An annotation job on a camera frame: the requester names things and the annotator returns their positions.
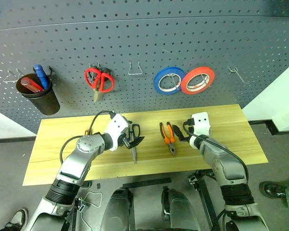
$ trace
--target wooden table surface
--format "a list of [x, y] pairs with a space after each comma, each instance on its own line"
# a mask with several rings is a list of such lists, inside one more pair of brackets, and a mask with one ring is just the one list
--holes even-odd
[[[114, 152], [105, 151], [93, 160], [86, 180], [210, 168], [198, 150], [191, 148], [187, 142], [180, 143], [178, 139], [175, 142], [176, 156], [172, 156], [159, 131], [159, 123], [163, 122], [166, 126], [167, 121], [178, 125], [183, 131], [183, 122], [191, 114], [199, 112], [208, 112], [211, 136], [226, 145], [247, 165], [268, 162], [238, 104], [124, 113], [122, 115], [128, 120], [140, 124], [141, 135], [145, 137], [137, 146], [137, 163], [133, 163], [131, 151], [124, 146]], [[51, 184], [60, 168], [62, 145], [67, 139], [84, 134], [92, 119], [93, 116], [43, 119], [23, 185]], [[98, 116], [93, 131], [103, 133], [109, 121], [109, 115]], [[63, 159], [74, 150], [76, 140], [66, 146]]]

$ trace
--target red marker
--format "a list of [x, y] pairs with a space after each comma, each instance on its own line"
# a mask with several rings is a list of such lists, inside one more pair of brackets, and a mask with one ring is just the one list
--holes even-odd
[[43, 88], [37, 84], [36, 82], [34, 82], [33, 80], [31, 80], [28, 77], [24, 77], [20, 80], [21, 85], [23, 85], [25, 88], [29, 89], [30, 91], [32, 91], [33, 93], [38, 93], [43, 91]]

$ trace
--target gray pegboard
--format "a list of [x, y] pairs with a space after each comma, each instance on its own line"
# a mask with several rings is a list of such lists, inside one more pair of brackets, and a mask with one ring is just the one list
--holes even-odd
[[[10, 6], [6, 18], [3, 9], [9, 7], [1, 7], [0, 112], [36, 132], [42, 118], [93, 115], [103, 109], [134, 112], [232, 103], [243, 107], [289, 66], [289, 1], [281, 8], [276, 1], [266, 0], [187, 2], [98, 1], [92, 3], [98, 7], [90, 8], [89, 1], [79, 5], [22, 0], [17, 7]], [[7, 26], [17, 28], [3, 29]], [[144, 74], [129, 76], [129, 60], [136, 72], [138, 59]], [[114, 90], [96, 104], [83, 78], [89, 62], [110, 68], [116, 82]], [[55, 71], [52, 80], [61, 109], [53, 116], [41, 114], [13, 83], [2, 82], [8, 68], [27, 74], [36, 63], [51, 65]], [[177, 66], [187, 73], [203, 65], [216, 74], [203, 93], [164, 96], [155, 92], [153, 78], [159, 70]], [[250, 85], [228, 73], [234, 65]]]

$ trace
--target pen holder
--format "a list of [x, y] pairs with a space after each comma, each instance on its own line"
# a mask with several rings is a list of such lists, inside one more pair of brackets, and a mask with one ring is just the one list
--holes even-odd
[[53, 91], [53, 83], [47, 76], [49, 80], [49, 86], [48, 88], [44, 89], [44, 91], [33, 93], [29, 89], [25, 88], [23, 85], [21, 85], [20, 81], [22, 78], [28, 77], [32, 79], [37, 84], [41, 85], [40, 79], [36, 74], [28, 74], [25, 76], [22, 76], [17, 82], [16, 82], [16, 88], [17, 90], [28, 100], [30, 100], [36, 108], [42, 112], [44, 115], [53, 115], [57, 113], [60, 109], [60, 104], [57, 100], [56, 95]]

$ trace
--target red-handled scissors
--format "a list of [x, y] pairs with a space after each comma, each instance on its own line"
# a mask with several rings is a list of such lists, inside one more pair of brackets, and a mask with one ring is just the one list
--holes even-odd
[[[93, 89], [94, 102], [96, 102], [98, 99], [99, 91], [101, 93], [107, 93], [107, 92], [110, 92], [114, 88], [115, 81], [114, 81], [114, 78], [110, 74], [111, 72], [108, 68], [103, 68], [100, 71], [99, 69], [95, 67], [90, 67], [87, 70], [85, 70], [85, 74], [84, 74], [85, 80], [88, 83], [88, 85]], [[108, 89], [104, 89], [104, 83], [108, 79], [111, 82], [111, 86]]]

